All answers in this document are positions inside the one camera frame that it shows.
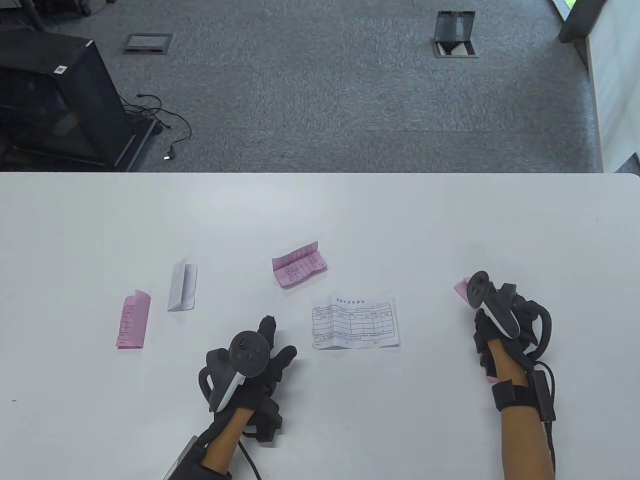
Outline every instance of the cable plug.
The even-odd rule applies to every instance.
[[[164,156],[165,160],[173,160],[175,158],[175,150],[173,147],[169,147],[169,151]]]

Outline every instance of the white wall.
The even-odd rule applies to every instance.
[[[588,38],[602,169],[640,151],[640,1],[608,0]]]

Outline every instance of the folded pink paper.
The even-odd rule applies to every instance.
[[[126,297],[120,317],[120,333],[116,340],[118,349],[142,348],[147,332],[147,318],[151,297],[141,290]]]
[[[458,292],[458,295],[460,295],[462,297],[462,300],[467,302],[467,305],[469,303],[469,300],[467,299],[467,284],[469,283],[470,279],[471,279],[471,277],[468,276],[464,280],[462,280],[462,282],[456,284],[456,286],[453,287],[453,289],[456,292]]]
[[[318,242],[298,248],[284,257],[271,259],[273,274],[282,288],[301,282],[316,271],[324,270],[326,262],[318,252]]]
[[[464,280],[462,280],[462,282],[456,284],[453,287],[453,289],[456,292],[458,292],[458,295],[460,295],[462,297],[462,299],[467,303],[467,305],[469,305],[469,300],[467,298],[467,284],[469,283],[470,279],[471,279],[471,277],[468,276]],[[486,376],[486,380],[489,383],[497,383],[498,382],[498,379],[496,377],[490,377],[489,375]]]

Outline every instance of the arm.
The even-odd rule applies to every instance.
[[[227,474],[240,436],[252,415],[253,410],[246,408],[236,410],[222,433],[207,446],[207,452],[202,459],[203,467],[222,475]]]
[[[511,380],[528,386],[527,376],[502,347],[500,340],[488,342],[498,381]],[[553,480],[553,464],[545,430],[535,408],[512,406],[502,413],[502,466],[505,480]]]

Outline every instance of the folded white paper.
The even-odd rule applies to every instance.
[[[186,259],[182,259],[173,266],[167,311],[181,312],[195,307],[197,274],[198,266],[188,264]]]

